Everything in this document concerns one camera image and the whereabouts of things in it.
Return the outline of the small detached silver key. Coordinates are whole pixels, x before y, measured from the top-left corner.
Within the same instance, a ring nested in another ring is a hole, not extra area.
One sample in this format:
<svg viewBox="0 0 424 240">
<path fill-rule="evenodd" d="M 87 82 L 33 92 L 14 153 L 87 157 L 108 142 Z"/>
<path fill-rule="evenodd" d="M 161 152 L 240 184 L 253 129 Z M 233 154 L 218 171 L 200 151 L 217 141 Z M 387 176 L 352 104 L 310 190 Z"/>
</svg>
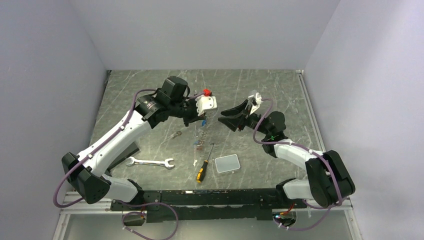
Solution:
<svg viewBox="0 0 424 240">
<path fill-rule="evenodd" d="M 175 139 L 176 137 L 179 137 L 179 136 L 181 136 L 182 135 L 182 132 L 181 131 L 177 131 L 177 132 L 175 132 L 175 133 L 173 133 L 172 135 L 171 135 L 171 139 Z"/>
</svg>

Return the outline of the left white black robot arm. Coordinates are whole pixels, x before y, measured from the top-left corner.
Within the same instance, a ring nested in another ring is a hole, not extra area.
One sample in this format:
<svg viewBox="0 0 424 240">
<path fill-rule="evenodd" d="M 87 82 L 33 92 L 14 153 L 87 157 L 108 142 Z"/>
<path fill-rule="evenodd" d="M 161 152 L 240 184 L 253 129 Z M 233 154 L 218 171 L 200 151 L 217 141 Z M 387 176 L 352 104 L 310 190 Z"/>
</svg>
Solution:
<svg viewBox="0 0 424 240">
<path fill-rule="evenodd" d="M 170 117 L 189 124 L 204 120 L 206 112 L 217 108 L 217 99 L 205 89 L 189 96 L 188 83 L 177 76 L 169 76 L 161 87 L 145 89 L 145 95 L 135 93 L 124 117 L 105 135 L 78 154 L 62 157 L 65 177 L 87 204 L 103 198 L 122 201 L 131 210 L 144 203 L 143 189 L 131 179 L 118 179 L 106 174 L 107 168 L 143 133 L 151 131 Z"/>
</svg>

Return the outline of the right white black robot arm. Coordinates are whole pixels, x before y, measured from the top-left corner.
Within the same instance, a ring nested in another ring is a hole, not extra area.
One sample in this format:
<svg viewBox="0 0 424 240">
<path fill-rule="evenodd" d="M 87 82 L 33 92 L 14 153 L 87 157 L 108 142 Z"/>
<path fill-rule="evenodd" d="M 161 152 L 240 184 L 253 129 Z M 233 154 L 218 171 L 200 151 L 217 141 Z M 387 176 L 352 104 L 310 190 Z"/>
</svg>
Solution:
<svg viewBox="0 0 424 240">
<path fill-rule="evenodd" d="M 253 140 L 273 158 L 289 161 L 306 171 L 306 179 L 291 178 L 279 183 L 276 203 L 289 207 L 295 200 L 314 200 L 327 209 L 339 206 L 356 191 L 340 154 L 335 150 L 317 151 L 289 139 L 286 118 L 280 111 L 270 108 L 264 114 L 253 112 L 255 105 L 249 100 L 221 112 L 218 121 L 231 131 L 253 129 Z"/>
</svg>

